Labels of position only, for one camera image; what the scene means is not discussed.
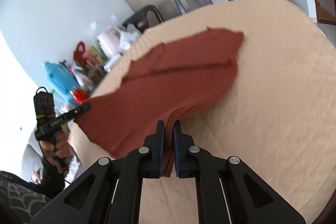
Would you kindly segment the left hand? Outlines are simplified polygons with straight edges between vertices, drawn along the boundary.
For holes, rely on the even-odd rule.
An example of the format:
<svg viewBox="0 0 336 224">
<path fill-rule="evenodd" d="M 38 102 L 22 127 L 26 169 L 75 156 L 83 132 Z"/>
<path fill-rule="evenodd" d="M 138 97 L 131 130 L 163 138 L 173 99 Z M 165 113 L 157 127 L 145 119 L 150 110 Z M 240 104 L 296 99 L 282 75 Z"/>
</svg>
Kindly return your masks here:
<svg viewBox="0 0 336 224">
<path fill-rule="evenodd" d="M 55 165 L 51 152 L 54 152 L 57 157 L 64 159 L 71 156 L 71 148 L 68 143 L 68 136 L 64 131 L 58 133 L 58 141 L 52 144 L 48 141 L 39 142 L 44 158 L 52 165 Z"/>
</svg>

